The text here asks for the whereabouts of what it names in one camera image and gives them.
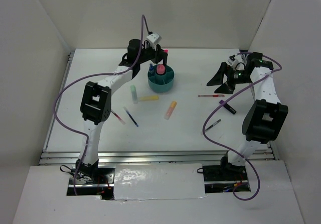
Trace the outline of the pink bottle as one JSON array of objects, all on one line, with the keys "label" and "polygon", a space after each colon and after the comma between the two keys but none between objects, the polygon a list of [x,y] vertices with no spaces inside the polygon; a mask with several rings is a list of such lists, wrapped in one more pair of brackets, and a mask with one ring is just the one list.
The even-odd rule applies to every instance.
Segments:
[{"label": "pink bottle", "polygon": [[166,67],[164,65],[158,65],[156,67],[156,74],[158,75],[164,75],[166,73]]}]

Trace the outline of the blue cap spray bottle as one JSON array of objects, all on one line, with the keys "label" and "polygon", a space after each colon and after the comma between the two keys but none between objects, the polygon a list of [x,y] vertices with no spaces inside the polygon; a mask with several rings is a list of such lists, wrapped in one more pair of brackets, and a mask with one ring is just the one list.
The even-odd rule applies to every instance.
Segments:
[{"label": "blue cap spray bottle", "polygon": [[154,68],[153,68],[153,65],[151,63],[149,64],[148,72],[149,72],[150,75],[154,75]]}]

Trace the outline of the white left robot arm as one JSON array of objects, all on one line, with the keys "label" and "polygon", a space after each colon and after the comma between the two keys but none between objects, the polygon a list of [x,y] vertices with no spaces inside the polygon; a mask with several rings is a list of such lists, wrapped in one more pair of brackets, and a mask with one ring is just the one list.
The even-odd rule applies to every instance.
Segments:
[{"label": "white left robot arm", "polygon": [[144,42],[139,39],[130,40],[127,53],[111,75],[98,82],[86,83],[80,106],[86,136],[76,161],[76,169],[87,183],[94,183],[99,177],[98,145],[102,126],[111,114],[112,95],[136,77],[140,64],[148,61],[167,64],[168,54],[159,45],[160,40],[156,34],[148,36]]}]

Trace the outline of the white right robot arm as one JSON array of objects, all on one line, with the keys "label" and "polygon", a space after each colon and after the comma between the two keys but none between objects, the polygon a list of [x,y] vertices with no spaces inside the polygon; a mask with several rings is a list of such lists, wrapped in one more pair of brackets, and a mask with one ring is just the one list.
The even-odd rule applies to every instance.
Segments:
[{"label": "white right robot arm", "polygon": [[287,117],[288,107],[277,96],[273,74],[275,61],[262,53],[246,53],[246,63],[240,69],[235,55],[222,62],[207,86],[218,86],[215,93],[234,95],[237,84],[248,84],[253,89],[254,103],[242,124],[245,140],[236,151],[229,150],[221,158],[219,174],[231,179],[245,169],[246,160],[263,144],[274,141]]}]

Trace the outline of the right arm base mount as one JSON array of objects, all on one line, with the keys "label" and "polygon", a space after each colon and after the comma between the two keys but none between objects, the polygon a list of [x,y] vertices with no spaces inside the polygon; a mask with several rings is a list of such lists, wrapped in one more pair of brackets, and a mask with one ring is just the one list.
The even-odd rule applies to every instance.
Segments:
[{"label": "right arm base mount", "polygon": [[238,172],[223,170],[219,165],[203,165],[197,169],[204,179],[205,193],[232,193],[250,191],[247,173],[242,166]]}]

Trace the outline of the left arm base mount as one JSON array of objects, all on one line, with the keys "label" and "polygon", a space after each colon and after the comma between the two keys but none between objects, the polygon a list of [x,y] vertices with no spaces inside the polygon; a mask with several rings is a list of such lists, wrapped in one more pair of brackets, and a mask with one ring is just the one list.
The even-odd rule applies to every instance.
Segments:
[{"label": "left arm base mount", "polygon": [[74,181],[75,169],[61,165],[60,171],[69,174],[67,196],[98,196],[102,200],[114,200],[114,168],[98,168],[94,177],[78,173]]}]

